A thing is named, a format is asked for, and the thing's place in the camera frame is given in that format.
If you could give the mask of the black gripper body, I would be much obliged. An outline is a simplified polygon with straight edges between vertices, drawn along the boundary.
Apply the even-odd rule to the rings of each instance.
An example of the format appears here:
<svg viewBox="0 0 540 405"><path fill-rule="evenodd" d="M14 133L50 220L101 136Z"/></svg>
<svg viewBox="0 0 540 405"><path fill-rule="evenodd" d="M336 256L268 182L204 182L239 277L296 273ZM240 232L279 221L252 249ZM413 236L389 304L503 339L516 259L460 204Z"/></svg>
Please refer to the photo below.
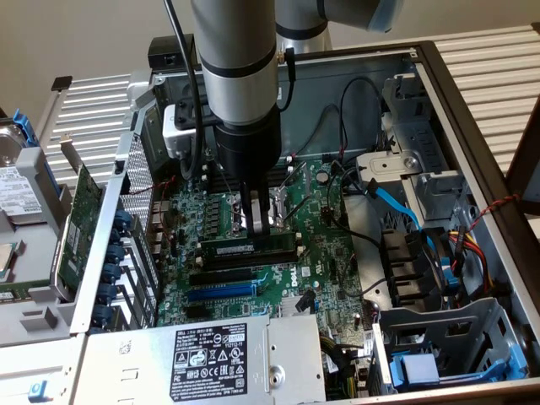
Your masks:
<svg viewBox="0 0 540 405"><path fill-rule="evenodd" d="M282 152L280 111L276 105L259 121L246 126L213 128L219 162L238 181L259 186Z"/></svg>

